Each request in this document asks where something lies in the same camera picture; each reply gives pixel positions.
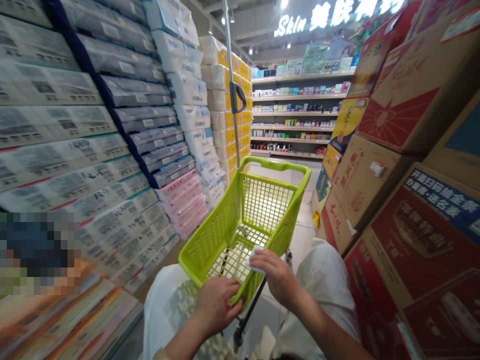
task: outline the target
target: person's left hand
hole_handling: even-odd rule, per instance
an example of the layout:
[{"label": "person's left hand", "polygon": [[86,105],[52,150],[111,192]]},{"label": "person's left hand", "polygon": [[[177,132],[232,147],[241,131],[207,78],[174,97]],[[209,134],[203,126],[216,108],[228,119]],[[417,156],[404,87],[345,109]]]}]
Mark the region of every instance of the person's left hand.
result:
[{"label": "person's left hand", "polygon": [[237,280],[226,276],[212,277],[201,287],[190,319],[205,340],[225,329],[242,311],[243,299],[235,305],[231,302],[240,287]]}]

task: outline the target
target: white pants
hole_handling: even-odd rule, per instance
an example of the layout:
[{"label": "white pants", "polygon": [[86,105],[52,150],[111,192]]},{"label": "white pants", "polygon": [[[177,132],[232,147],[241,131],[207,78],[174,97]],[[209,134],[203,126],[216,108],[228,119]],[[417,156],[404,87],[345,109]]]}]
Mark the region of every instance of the white pants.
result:
[{"label": "white pants", "polygon": [[[321,242],[302,261],[296,277],[323,310],[359,342],[347,269],[337,251],[327,242]],[[167,266],[158,273],[145,302],[143,360],[151,360],[157,350],[164,348],[174,337],[192,314],[198,292],[179,265]],[[282,354],[297,359],[325,359],[322,350],[292,313],[285,318],[270,358],[279,358]],[[216,335],[203,344],[195,358],[237,357],[223,337]]]}]

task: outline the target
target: basket handle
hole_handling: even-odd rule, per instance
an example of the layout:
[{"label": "basket handle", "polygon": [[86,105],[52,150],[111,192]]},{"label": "basket handle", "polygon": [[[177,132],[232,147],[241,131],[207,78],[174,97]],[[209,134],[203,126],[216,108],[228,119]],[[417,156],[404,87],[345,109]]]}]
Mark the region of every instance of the basket handle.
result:
[{"label": "basket handle", "polygon": [[241,164],[239,171],[243,171],[245,165],[248,163],[259,163],[262,168],[271,169],[279,172],[284,172],[285,170],[295,170],[299,173],[303,174],[303,179],[301,180],[299,188],[304,189],[307,187],[307,183],[310,179],[310,175],[312,174],[312,170],[309,167],[292,164],[289,162],[277,162],[266,159],[264,157],[257,157],[257,156],[246,156]]}]

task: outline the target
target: metal pole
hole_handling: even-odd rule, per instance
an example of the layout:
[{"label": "metal pole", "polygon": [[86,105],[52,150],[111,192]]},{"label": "metal pole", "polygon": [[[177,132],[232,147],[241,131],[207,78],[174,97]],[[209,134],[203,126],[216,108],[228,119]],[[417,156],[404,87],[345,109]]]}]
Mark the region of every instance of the metal pole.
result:
[{"label": "metal pole", "polygon": [[232,46],[231,36],[230,36],[230,15],[229,15],[229,5],[228,0],[222,0],[223,2],[223,14],[225,15],[225,34],[226,34],[226,50],[228,52],[228,72],[230,74],[230,102],[231,102],[231,111],[233,113],[233,126],[235,127],[235,146],[236,146],[236,167],[240,167],[240,145],[239,145],[239,131],[237,126],[237,114],[235,110],[237,108],[237,94],[234,93],[232,84],[234,83],[233,75],[233,63],[232,63]]}]

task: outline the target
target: white tissue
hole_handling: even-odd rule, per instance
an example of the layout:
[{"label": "white tissue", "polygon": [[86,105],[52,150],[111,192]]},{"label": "white tissue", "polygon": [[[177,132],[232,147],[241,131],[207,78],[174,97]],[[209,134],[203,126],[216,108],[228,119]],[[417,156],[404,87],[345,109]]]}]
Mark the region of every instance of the white tissue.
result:
[{"label": "white tissue", "polygon": [[252,259],[252,256],[255,255],[255,250],[256,250],[256,249],[261,249],[261,250],[263,250],[264,248],[263,248],[262,246],[260,246],[260,245],[255,245],[255,246],[253,246],[253,250],[250,252],[250,255],[248,256],[248,260],[245,261],[245,262],[246,262],[246,266],[249,267],[250,269],[252,269],[253,271],[257,272],[257,273],[260,273],[260,274],[265,275],[265,271],[260,270],[260,269],[257,268],[257,267],[250,266],[250,261],[251,261],[251,259]]}]

